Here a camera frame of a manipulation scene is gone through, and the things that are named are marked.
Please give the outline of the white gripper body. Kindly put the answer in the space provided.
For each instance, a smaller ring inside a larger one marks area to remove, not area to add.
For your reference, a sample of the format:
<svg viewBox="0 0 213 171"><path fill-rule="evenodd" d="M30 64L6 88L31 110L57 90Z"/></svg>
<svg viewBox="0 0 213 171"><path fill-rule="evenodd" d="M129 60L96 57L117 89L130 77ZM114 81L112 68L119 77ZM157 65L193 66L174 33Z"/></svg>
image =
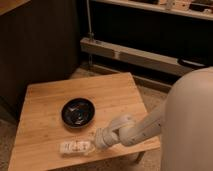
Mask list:
<svg viewBox="0 0 213 171"><path fill-rule="evenodd" d="M98 149L108 149L119 142L118 134L108 128L99 128L95 133L94 143Z"/></svg>

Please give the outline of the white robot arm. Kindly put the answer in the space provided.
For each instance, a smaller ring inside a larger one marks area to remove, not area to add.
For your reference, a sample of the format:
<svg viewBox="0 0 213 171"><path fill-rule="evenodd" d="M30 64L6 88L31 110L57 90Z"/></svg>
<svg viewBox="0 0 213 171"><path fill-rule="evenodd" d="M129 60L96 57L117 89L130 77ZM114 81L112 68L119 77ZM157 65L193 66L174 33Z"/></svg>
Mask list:
<svg viewBox="0 0 213 171"><path fill-rule="evenodd" d="M162 136L161 171L213 171L213 67L182 76L166 100L136 122L113 119L95 134L95 146L133 146Z"/></svg>

